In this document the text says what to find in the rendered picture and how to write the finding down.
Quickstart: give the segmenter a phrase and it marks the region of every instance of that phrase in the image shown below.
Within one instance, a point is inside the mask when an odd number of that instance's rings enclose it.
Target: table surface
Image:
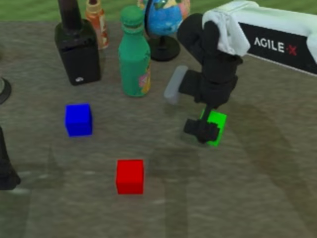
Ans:
[[[218,147],[184,135],[204,105],[167,105],[174,71],[198,63],[182,49],[153,62],[141,99],[121,92],[119,24],[109,24],[103,79],[71,86],[54,22],[0,23],[0,72],[13,87],[0,107],[9,156],[23,183],[0,192],[0,237],[317,237],[317,79],[251,57],[238,70]],[[94,134],[69,138],[66,104],[89,102]],[[117,159],[146,162],[145,194],[118,196]]]

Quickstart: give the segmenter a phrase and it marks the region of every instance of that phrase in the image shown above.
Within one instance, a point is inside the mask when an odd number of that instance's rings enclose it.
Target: black container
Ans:
[[[58,0],[62,22],[55,28],[55,43],[70,83],[99,81],[98,41],[88,20],[82,19],[77,0]]]

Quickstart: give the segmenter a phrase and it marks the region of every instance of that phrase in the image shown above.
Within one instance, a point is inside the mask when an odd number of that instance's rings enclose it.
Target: cube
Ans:
[[[90,105],[67,105],[65,107],[65,127],[70,137],[91,135],[93,120]]]
[[[118,194],[143,194],[143,160],[118,160],[115,184]]]

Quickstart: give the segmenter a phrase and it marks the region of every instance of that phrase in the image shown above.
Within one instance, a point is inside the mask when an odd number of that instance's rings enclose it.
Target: globe stand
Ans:
[[[11,94],[11,85],[4,78],[0,78],[0,105],[4,103]]]
[[[150,38],[148,43],[151,48],[151,59],[155,61],[170,61],[180,53],[179,43],[170,36]]]

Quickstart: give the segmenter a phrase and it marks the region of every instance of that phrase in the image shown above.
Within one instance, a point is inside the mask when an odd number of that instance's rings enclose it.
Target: bottle cap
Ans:
[[[100,0],[87,0],[86,1],[86,10],[89,13],[98,13],[102,10],[101,1]]]
[[[135,6],[126,6],[122,11],[121,11],[121,22],[123,25],[129,27],[129,26],[138,26],[143,23],[144,15],[142,10]]]

